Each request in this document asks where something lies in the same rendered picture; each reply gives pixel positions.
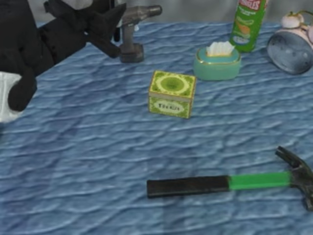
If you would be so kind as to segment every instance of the teal tissue box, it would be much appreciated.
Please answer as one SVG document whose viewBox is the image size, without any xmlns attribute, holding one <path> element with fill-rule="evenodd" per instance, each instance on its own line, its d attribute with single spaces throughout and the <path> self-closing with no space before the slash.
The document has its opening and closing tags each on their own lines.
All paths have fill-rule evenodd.
<svg viewBox="0 0 313 235">
<path fill-rule="evenodd" d="M 228 56 L 208 56 L 206 47 L 198 50 L 193 64 L 194 75 L 206 81 L 221 81 L 235 78 L 240 71 L 241 56 L 233 49 Z"/>
</svg>

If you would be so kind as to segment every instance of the green and black hammer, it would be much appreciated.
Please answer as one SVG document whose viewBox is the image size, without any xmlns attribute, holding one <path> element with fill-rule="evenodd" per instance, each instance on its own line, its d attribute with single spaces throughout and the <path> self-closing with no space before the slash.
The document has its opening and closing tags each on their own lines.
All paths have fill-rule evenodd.
<svg viewBox="0 0 313 235">
<path fill-rule="evenodd" d="M 148 180 L 148 198 L 253 188 L 291 187 L 302 191 L 307 210 L 313 212 L 313 173 L 311 169 L 301 158 L 283 147 L 279 146 L 277 148 L 276 155 L 290 165 L 289 171 L 235 176 L 222 175 L 172 180 Z"/>
</svg>

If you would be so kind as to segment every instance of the drill base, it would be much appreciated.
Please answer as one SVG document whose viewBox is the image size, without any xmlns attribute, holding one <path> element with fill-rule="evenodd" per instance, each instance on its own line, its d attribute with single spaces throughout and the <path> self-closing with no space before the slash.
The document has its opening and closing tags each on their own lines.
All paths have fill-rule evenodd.
<svg viewBox="0 0 313 235">
<path fill-rule="evenodd" d="M 139 63 L 144 60 L 143 46 L 142 44 L 134 44 L 135 50 L 133 52 L 124 53 L 123 44 L 120 46 L 121 54 L 120 60 L 122 63 Z"/>
</svg>

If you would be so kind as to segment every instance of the gray wall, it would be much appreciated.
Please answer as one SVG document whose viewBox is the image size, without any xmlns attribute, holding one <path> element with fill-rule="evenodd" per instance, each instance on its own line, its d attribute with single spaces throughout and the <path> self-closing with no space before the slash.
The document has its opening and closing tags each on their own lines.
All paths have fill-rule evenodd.
<svg viewBox="0 0 313 235">
<path fill-rule="evenodd" d="M 48 21 L 51 17 L 44 13 L 45 0 L 29 0 L 37 21 Z M 233 21 L 237 0 L 117 0 L 128 6 L 155 5 L 163 7 L 161 16 L 150 19 L 154 22 L 231 22 Z M 313 11 L 313 0 L 269 0 L 265 17 L 267 22 L 279 22 L 290 11 Z"/>
</svg>

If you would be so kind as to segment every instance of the person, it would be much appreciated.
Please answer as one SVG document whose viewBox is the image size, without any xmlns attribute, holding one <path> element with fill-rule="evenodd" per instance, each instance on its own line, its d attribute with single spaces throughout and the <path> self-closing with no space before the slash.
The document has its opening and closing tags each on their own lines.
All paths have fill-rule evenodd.
<svg viewBox="0 0 313 235">
<path fill-rule="evenodd" d="M 0 37 L 0 122 L 2 123 L 12 122 L 21 116 L 37 89 L 37 75 L 86 45 L 84 31 L 73 29 L 76 26 L 64 23 L 60 19 L 54 19 L 47 23 L 49 26 L 44 25 L 38 29 L 35 19 L 38 19 L 38 15 L 44 14 L 42 11 L 45 8 L 42 7 L 42 11 L 32 12 L 28 1 L 38 0 L 11 0 L 9 3 L 0 4 L 0 30 L 6 32 L 5 37 Z M 94 0 L 61 1 L 75 10 L 88 8 L 94 2 Z M 109 10 L 107 7 L 109 0 L 99 4 L 105 4 L 104 8 Z M 120 12 L 113 16 L 111 14 L 107 22 L 109 37 L 113 35 L 111 31 L 115 30 L 116 19 L 120 21 L 120 14 Z M 58 33 L 56 28 L 60 24 L 63 26 L 63 31 Z M 51 29 L 55 30 L 52 35 L 49 34 Z M 62 41 L 63 47 L 59 51 L 53 51 L 55 47 L 60 46 L 59 41 Z"/>
</svg>

